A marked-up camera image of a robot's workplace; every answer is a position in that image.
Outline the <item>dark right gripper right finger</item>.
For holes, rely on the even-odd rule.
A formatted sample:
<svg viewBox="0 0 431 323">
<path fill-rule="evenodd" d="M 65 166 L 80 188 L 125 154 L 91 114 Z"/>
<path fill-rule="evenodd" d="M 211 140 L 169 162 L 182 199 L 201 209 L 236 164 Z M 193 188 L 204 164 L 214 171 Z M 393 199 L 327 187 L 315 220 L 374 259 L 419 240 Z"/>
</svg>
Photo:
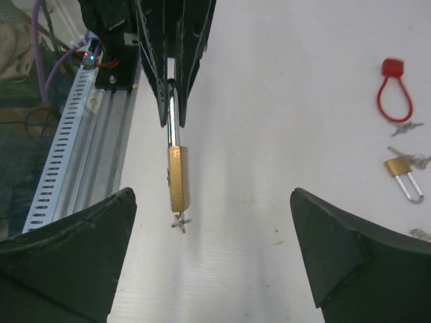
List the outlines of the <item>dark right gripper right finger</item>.
<svg viewBox="0 0 431 323">
<path fill-rule="evenodd" d="M 430 243 L 297 188 L 290 208 L 314 304 L 326 322 L 429 322 Z"/>
</svg>

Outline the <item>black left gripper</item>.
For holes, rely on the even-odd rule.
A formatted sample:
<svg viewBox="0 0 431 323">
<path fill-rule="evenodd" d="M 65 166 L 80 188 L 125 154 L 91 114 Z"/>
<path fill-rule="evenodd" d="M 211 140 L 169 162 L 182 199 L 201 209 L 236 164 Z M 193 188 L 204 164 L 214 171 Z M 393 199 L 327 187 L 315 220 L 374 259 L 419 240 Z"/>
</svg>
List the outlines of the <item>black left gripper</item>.
<svg viewBox="0 0 431 323">
<path fill-rule="evenodd" d="M 167 31 L 165 1 L 79 0 L 87 29 L 105 47 L 140 46 L 141 64 L 155 95 L 160 126 L 167 119 Z M 179 122 L 184 127 L 187 102 L 207 48 L 216 2 L 180 2 L 176 23 L 175 72 Z"/>
</svg>

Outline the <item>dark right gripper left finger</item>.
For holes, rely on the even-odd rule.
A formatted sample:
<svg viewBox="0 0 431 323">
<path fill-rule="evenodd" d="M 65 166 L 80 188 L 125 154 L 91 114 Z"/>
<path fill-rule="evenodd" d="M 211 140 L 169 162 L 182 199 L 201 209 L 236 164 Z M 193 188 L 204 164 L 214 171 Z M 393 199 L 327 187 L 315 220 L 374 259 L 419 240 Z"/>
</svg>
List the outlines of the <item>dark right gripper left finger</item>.
<svg viewBox="0 0 431 323">
<path fill-rule="evenodd" d="M 106 322 L 137 212 L 124 188 L 1 241 L 2 322 Z"/>
</svg>

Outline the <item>small brass long-shackle padlock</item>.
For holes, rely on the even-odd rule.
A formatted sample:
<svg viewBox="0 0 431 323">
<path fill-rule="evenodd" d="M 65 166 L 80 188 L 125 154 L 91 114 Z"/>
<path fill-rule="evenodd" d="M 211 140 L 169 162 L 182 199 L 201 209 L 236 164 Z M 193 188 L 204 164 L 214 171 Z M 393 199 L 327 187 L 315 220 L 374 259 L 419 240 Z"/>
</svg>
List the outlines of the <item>small brass long-shackle padlock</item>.
<svg viewBox="0 0 431 323">
<path fill-rule="evenodd" d="M 395 158 L 388 159 L 384 163 L 388 173 L 391 177 L 396 179 L 409 202 L 415 205 L 421 204 L 424 201 L 424 194 L 414 178 L 411 168 L 414 167 L 418 170 L 425 170 L 430 163 L 430 156 L 426 157 L 420 154 L 409 155 L 391 146 L 388 146 L 387 149 L 396 155 Z M 409 178 L 417 193 L 418 197 L 416 199 L 409 193 L 401 179 L 402 176 Z"/>
</svg>

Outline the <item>large brass padlock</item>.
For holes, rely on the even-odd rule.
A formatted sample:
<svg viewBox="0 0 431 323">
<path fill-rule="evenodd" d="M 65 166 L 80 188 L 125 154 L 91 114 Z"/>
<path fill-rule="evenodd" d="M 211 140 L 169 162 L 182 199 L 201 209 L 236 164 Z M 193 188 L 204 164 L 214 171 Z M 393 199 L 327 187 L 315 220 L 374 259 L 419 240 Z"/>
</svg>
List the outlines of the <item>large brass padlock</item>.
<svg viewBox="0 0 431 323">
<path fill-rule="evenodd" d="M 168 80 L 167 90 L 168 187 L 170 208 L 174 213 L 171 227 L 179 228 L 185 234 L 185 225 L 191 222 L 191 219 L 185 218 L 185 211 L 191 204 L 188 148 L 180 144 L 178 91 L 173 79 Z"/>
</svg>

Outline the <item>silver keys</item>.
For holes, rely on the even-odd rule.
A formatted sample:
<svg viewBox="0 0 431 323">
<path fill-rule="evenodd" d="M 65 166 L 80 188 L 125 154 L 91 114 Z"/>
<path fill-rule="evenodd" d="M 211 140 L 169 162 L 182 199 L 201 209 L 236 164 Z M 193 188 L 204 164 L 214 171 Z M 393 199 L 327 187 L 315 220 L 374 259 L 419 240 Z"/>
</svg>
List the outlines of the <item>silver keys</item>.
<svg viewBox="0 0 431 323">
<path fill-rule="evenodd" d="M 397 135 L 402 135 L 405 134 L 406 132 L 413 130 L 417 127 L 421 127 L 424 125 L 423 122 L 412 122 L 412 121 L 408 121 L 405 123 L 393 123 L 393 125 L 395 126 L 395 131 L 391 134 L 391 137 L 395 137 Z"/>
</svg>

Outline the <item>red thin-cable padlock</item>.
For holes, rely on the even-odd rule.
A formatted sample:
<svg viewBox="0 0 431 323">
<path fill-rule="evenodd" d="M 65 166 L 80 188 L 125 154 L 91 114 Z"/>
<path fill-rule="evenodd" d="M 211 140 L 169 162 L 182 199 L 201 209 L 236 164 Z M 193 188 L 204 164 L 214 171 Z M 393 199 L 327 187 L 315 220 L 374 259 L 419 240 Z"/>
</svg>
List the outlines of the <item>red thin-cable padlock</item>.
<svg viewBox="0 0 431 323">
<path fill-rule="evenodd" d="M 383 81 L 376 94 L 376 107 L 383 118 L 405 123 L 413 116 L 413 101 L 403 82 L 404 61 L 387 57 L 381 64 Z"/>
</svg>

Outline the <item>key of medium padlock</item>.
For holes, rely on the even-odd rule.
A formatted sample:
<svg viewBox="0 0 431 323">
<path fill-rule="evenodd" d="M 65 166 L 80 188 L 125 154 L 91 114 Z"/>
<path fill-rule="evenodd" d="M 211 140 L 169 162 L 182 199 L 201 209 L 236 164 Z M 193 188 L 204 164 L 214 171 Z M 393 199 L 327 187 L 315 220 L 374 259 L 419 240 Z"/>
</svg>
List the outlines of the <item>key of medium padlock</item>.
<svg viewBox="0 0 431 323">
<path fill-rule="evenodd" d="M 427 241 L 427 242 L 431 242 L 431 234 L 427 233 L 426 231 L 422 230 L 422 229 L 411 229 L 409 231 L 409 234 L 414 237 L 417 238 L 419 240 L 423 240 L 423 241 Z"/>
</svg>

